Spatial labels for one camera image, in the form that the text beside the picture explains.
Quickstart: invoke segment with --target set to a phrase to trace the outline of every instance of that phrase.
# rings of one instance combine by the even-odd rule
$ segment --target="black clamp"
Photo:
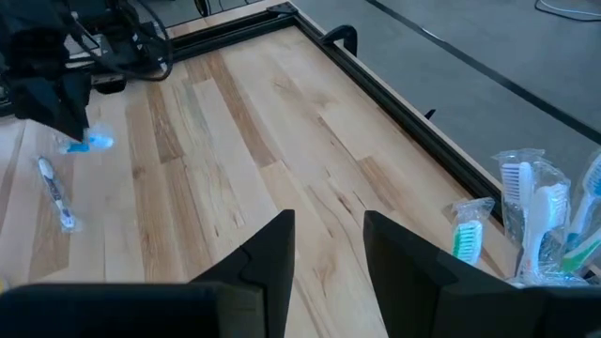
[[[347,49],[351,54],[357,56],[357,30],[355,27],[343,24],[332,29],[328,34],[321,38],[321,41],[324,44],[333,44],[335,41],[343,39],[345,49]]]
[[[430,119],[435,112],[436,109],[430,109],[427,113],[425,113],[425,118]]]

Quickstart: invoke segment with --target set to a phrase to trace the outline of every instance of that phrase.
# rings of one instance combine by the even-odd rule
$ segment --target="plastic packaging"
[[[46,191],[52,199],[52,201],[49,202],[53,203],[55,206],[56,217],[60,221],[61,230],[65,233],[72,233],[80,230],[80,222],[77,221],[69,207],[69,200],[65,195],[65,191],[50,161],[43,157],[39,157],[38,167],[41,178],[46,184]]]
[[[517,280],[524,285],[580,284],[581,279],[561,270],[563,239],[569,224],[571,182],[561,170],[544,159],[534,161],[532,169],[535,177],[533,182],[535,196],[532,199],[530,215],[524,231],[522,241],[524,255],[518,268]],[[552,208],[547,208],[548,212],[543,208],[541,213],[541,208],[537,208],[536,205],[540,202],[544,191],[548,193],[543,194],[543,198],[548,199],[547,202],[552,205]],[[543,219],[549,222],[538,222]],[[531,250],[535,250],[536,264],[533,266],[528,264],[527,260]]]
[[[527,163],[530,165],[530,167],[533,167],[536,162],[542,160],[544,154],[545,150],[526,148],[503,151],[494,156],[493,159],[499,161],[501,177],[505,177],[505,175],[503,175],[503,171],[506,170],[507,166]],[[532,180],[537,180],[535,172]],[[502,183],[504,187],[509,185],[509,183],[506,181],[503,181]],[[515,244],[521,245],[522,240],[524,239],[524,228],[526,224],[525,216],[527,216],[524,212],[524,207],[520,205],[518,201],[515,201],[514,198],[508,196],[508,193],[505,189],[503,189],[502,192],[501,202],[505,236],[512,240]]]
[[[599,228],[601,219],[601,192],[594,187],[601,183],[601,148],[597,149],[587,161],[585,169],[575,183],[572,199],[572,222],[566,238],[567,250],[575,249],[585,238]]]
[[[84,141],[77,142],[62,134],[56,135],[58,152],[61,154],[102,152],[113,147],[115,144],[115,133],[111,126],[97,123],[85,131]]]
[[[483,223],[494,206],[495,201],[490,197],[453,204],[453,211],[456,212],[453,245],[455,257],[468,264],[476,264],[482,250]]]

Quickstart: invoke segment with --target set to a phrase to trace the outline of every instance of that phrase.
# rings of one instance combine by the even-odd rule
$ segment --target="black metal frame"
[[[353,35],[354,29],[350,29],[352,27],[344,27],[344,34],[324,35],[292,4],[283,3],[250,16],[174,38],[174,61],[183,61],[290,26],[296,26],[310,39],[469,193],[477,198],[492,197],[497,202],[492,214],[502,224],[501,191],[497,186],[433,131],[421,117],[415,115],[408,106],[357,64],[349,53],[332,43],[343,38],[346,45],[354,44],[355,50],[351,52],[356,53],[357,36],[356,32]]]

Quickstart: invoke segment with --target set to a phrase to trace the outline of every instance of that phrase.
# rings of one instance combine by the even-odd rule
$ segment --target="wooden tabletop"
[[[115,129],[113,148],[57,155],[49,128],[0,124],[0,275],[12,284],[184,283],[293,208],[287,335],[384,337],[363,213],[378,210],[450,251],[450,205],[472,198],[295,27],[178,63],[162,83],[93,93],[88,115]],[[57,170],[81,232],[61,232],[40,155]],[[515,260],[487,223],[478,267],[505,277]]]

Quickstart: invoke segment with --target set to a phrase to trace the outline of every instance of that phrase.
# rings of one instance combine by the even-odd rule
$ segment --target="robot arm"
[[[151,14],[157,21],[156,14]],[[135,77],[136,69],[149,71],[170,63],[171,44],[164,25],[158,22],[158,26],[165,39],[159,38],[153,23],[139,23],[126,0],[0,1],[0,54],[4,58],[0,86],[6,98],[3,101],[0,93],[0,110],[10,106],[18,118],[83,140],[89,128],[85,107],[94,75],[117,78],[116,83],[104,82],[98,88],[109,94],[123,90],[126,75]],[[151,40],[151,47],[141,42],[144,36]],[[73,60],[66,40],[79,44],[89,55],[86,65],[68,66]],[[87,41],[103,50],[101,57],[90,53]],[[167,68],[158,80],[166,78],[171,65]]]

